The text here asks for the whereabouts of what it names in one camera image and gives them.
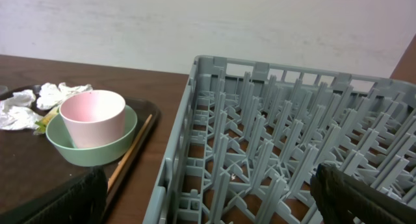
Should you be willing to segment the grey dishwasher rack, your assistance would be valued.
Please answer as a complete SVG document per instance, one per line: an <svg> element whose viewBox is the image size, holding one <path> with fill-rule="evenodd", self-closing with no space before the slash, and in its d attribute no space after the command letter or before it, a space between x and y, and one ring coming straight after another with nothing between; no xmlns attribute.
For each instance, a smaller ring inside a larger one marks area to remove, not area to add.
<svg viewBox="0 0 416 224"><path fill-rule="evenodd" d="M321 223L320 163L415 208L415 86L197 56L145 223Z"/></svg>

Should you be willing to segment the dark brown serving tray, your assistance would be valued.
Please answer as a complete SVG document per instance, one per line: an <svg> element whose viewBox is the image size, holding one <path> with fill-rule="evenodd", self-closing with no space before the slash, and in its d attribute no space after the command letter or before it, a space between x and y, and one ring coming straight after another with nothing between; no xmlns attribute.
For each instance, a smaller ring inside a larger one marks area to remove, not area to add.
<svg viewBox="0 0 416 224"><path fill-rule="evenodd" d="M120 168L108 193L105 219L110 216L130 170L136 164L141 147L146 144L146 138L152 134L161 115L159 108L148 100L130 97L125 100L138 118L134 137L147 119L149 123L124 165L121 165L123 156L119 156L103 166L108 177L114 174L116 168ZM1 214L11 212L87 171L86 167L67 162L45 135L35 136L31 130L1 131Z"/></svg>

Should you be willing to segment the green bowl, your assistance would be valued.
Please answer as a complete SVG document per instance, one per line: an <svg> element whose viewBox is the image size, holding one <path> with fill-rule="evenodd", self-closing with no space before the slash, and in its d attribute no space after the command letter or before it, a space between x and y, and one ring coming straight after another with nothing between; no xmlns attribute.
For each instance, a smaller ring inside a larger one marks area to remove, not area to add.
<svg viewBox="0 0 416 224"><path fill-rule="evenodd" d="M69 163L76 166L92 167L108 164L123 156L133 142L137 126L137 114L127 105L125 107L123 136L107 145L86 149L76 148L60 114L49 122L45 133L47 139Z"/></svg>

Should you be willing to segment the pink cup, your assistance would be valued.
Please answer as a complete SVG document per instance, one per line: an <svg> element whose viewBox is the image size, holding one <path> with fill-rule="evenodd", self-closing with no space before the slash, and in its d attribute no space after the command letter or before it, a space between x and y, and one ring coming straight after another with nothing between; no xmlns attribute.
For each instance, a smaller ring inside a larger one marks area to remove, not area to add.
<svg viewBox="0 0 416 224"><path fill-rule="evenodd" d="M124 135L125 99L108 90L78 93L59 109L77 148L101 147Z"/></svg>

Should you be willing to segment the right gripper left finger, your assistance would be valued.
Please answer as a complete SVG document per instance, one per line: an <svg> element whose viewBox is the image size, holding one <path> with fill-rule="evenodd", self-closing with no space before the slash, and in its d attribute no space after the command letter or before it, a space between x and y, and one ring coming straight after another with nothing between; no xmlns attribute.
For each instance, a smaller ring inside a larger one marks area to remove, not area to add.
<svg viewBox="0 0 416 224"><path fill-rule="evenodd" d="M1 214L1 223L100 223L107 204L107 177L101 166Z"/></svg>

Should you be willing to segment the wooden chopstick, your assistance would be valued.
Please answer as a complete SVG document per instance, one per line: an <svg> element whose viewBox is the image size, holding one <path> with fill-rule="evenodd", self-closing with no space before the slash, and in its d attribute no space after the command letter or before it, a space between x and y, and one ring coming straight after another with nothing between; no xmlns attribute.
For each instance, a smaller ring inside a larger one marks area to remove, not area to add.
<svg viewBox="0 0 416 224"><path fill-rule="evenodd" d="M133 153L133 150L135 149L138 141L141 139L144 131L146 130L150 120L152 119L153 115L150 114L148 116L148 118L146 119L146 121L144 122L143 126L141 127L141 129L139 130L138 134L136 135L135 139L133 140L133 143L131 144L130 148L127 150L127 152L124 154L124 156L122 157L122 159L120 160L120 162L118 163L118 166L116 167L116 169L114 170L114 173L110 176L109 180L108 180L108 187L107 187L107 192L109 193L112 190L112 187L116 181L116 179L118 178L119 174L121 173L121 170L123 169L123 167L125 166L127 160L130 158L130 156Z"/></svg>

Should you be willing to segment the crumpled white tissue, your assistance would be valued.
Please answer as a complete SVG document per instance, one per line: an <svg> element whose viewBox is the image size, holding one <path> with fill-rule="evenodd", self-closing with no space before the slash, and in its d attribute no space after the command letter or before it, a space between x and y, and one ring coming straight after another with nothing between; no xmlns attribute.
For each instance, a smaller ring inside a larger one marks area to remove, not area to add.
<svg viewBox="0 0 416 224"><path fill-rule="evenodd" d="M37 129L37 121L43 117L31 109L36 101L32 90L14 92L13 96L1 101L1 130L18 131Z"/></svg>
<svg viewBox="0 0 416 224"><path fill-rule="evenodd" d="M91 90L93 90L91 84L69 87L65 82L59 85L47 82L40 88L39 98L36 100L36 107L40 110L50 110L55 106L61 105L69 97Z"/></svg>

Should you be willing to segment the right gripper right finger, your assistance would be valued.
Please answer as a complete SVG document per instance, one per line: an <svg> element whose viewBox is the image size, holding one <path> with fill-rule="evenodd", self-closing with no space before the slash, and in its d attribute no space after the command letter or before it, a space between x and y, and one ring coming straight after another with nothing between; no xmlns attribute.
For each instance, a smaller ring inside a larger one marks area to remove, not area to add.
<svg viewBox="0 0 416 224"><path fill-rule="evenodd" d="M412 224L415 209L371 188L330 164L319 164L310 192L325 223Z"/></svg>

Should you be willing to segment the crumpled white tissue left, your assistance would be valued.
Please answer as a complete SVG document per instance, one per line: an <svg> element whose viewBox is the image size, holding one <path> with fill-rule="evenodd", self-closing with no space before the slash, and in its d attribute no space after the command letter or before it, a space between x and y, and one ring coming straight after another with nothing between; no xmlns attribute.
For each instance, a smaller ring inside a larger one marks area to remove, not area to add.
<svg viewBox="0 0 416 224"><path fill-rule="evenodd" d="M31 109L36 101L32 90L14 92L13 96L1 101L1 130L18 131L37 129L37 121L43 117Z"/></svg>

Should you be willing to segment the yellow green snack wrapper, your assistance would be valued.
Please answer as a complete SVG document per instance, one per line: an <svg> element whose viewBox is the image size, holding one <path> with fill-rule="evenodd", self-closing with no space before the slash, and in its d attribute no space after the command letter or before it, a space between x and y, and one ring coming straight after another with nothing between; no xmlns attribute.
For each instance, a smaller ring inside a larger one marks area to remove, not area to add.
<svg viewBox="0 0 416 224"><path fill-rule="evenodd" d="M36 128L33 132L34 135L46 133L49 122L59 114L59 108L59 106L54 106L41 120L35 122Z"/></svg>

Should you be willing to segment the crumpled white tissue top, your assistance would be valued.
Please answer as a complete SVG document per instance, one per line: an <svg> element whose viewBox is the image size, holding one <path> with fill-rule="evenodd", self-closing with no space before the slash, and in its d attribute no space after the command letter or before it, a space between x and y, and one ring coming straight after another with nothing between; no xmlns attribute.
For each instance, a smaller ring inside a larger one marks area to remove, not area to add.
<svg viewBox="0 0 416 224"><path fill-rule="evenodd" d="M91 84L69 87L65 82L59 85L47 82L40 88L39 98L36 100L36 107L40 110L50 110L55 106L61 105L69 97L91 90L93 90Z"/></svg>

